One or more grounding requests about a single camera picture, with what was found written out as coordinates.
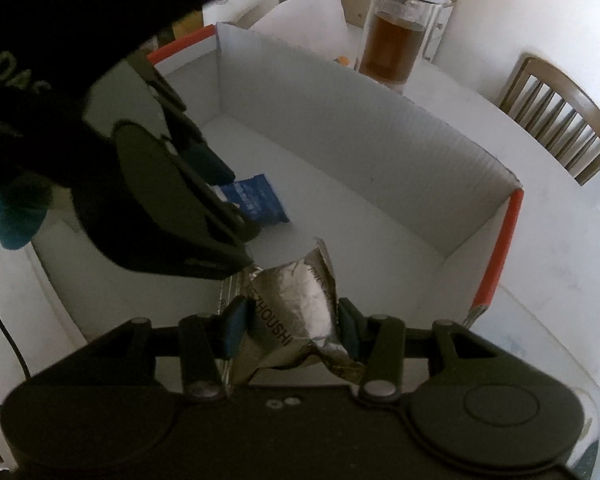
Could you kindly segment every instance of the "screw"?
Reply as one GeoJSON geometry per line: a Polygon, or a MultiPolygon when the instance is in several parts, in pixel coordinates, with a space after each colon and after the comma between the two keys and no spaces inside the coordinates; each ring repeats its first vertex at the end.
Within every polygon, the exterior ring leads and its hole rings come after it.
{"type": "Polygon", "coordinates": [[[197,399],[212,399],[220,395],[220,386],[209,381],[195,381],[187,388],[187,393],[197,399]]]}
{"type": "Polygon", "coordinates": [[[365,383],[364,391],[371,397],[390,397],[396,392],[395,384],[382,379],[376,379],[365,383]]]}
{"type": "Polygon", "coordinates": [[[267,402],[264,403],[264,405],[272,410],[280,410],[284,407],[283,402],[277,399],[269,399],[267,402]]]}

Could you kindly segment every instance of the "blue packet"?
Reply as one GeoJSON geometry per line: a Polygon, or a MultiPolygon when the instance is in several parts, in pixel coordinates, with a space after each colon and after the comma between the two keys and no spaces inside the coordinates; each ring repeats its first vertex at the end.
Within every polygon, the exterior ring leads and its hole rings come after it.
{"type": "Polygon", "coordinates": [[[220,189],[229,202],[238,205],[243,213],[260,225],[289,222],[280,200],[263,174],[220,186],[220,189]]]}

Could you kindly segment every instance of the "chair backrest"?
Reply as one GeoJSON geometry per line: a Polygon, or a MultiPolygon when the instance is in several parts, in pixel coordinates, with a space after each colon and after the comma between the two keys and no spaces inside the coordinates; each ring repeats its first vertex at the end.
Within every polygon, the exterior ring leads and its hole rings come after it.
{"type": "Polygon", "coordinates": [[[600,109],[555,66],[527,57],[500,109],[533,135],[579,184],[600,170],[600,109]]]}

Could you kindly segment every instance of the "gold wrapper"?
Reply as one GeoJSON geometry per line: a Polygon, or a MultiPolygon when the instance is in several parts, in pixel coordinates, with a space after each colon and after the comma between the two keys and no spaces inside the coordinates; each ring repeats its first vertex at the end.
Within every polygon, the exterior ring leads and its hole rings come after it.
{"type": "Polygon", "coordinates": [[[338,338],[336,285],[323,241],[296,262],[246,271],[241,293],[256,306],[232,367],[233,384],[249,381],[260,368],[295,368],[320,360],[338,377],[360,382],[364,368],[338,338]]]}

